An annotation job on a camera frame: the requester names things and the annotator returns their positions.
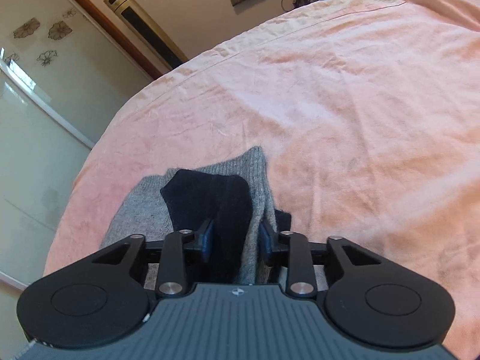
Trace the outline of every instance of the flower decal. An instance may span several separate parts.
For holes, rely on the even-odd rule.
[[[42,66],[47,66],[51,64],[51,62],[54,60],[54,58],[57,56],[57,52],[55,50],[48,50],[40,54],[40,56],[37,58],[37,61],[42,62]]]
[[[70,8],[62,16],[64,19],[69,19],[71,17],[74,17],[76,14],[77,14],[77,10],[75,8]]]
[[[12,55],[9,55],[8,57],[6,57],[4,61],[7,64],[7,66],[10,66],[11,61],[17,62],[19,59],[20,59],[20,56],[16,52],[14,52]]]
[[[69,33],[71,33],[71,28],[64,21],[59,21],[50,28],[49,38],[58,41],[65,38]]]
[[[37,20],[36,17],[32,17],[30,20],[27,21],[24,25],[17,28],[13,31],[13,37],[16,38],[25,38],[28,35],[32,35],[37,28],[40,27],[40,22]]]

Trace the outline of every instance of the silver screw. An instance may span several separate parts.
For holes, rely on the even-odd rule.
[[[183,287],[173,281],[167,281],[166,283],[160,284],[158,290],[166,295],[175,295],[183,290]]]
[[[297,282],[297,283],[293,283],[293,284],[290,286],[290,289],[291,289],[293,292],[295,292],[296,294],[306,295],[306,294],[311,293],[311,292],[314,290],[314,286],[312,286],[312,285],[309,284],[309,283],[300,281],[300,282]]]

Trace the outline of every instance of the brown wooden trim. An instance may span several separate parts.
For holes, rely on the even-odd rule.
[[[162,73],[90,0],[75,0],[147,74],[156,80]]]

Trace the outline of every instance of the bed sheet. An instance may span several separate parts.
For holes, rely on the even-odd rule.
[[[144,176],[263,147],[277,208],[441,283],[480,353],[480,0],[327,0],[204,52],[117,113],[45,274],[95,252]]]

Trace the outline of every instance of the gray knit fabric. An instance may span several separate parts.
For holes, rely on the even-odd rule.
[[[260,147],[252,147],[243,155],[229,161],[195,169],[211,175],[239,175],[250,187],[253,215],[250,221],[241,258],[237,282],[253,284],[266,282],[268,269],[257,267],[257,236],[260,220],[265,216],[276,230],[272,193],[266,175],[266,160]],[[147,241],[164,239],[173,231],[169,210],[160,190],[177,173],[168,169],[165,175],[151,175],[143,178],[127,195],[115,214],[101,247],[111,245],[130,234],[144,234]],[[156,272],[150,267],[145,288],[153,288]]]

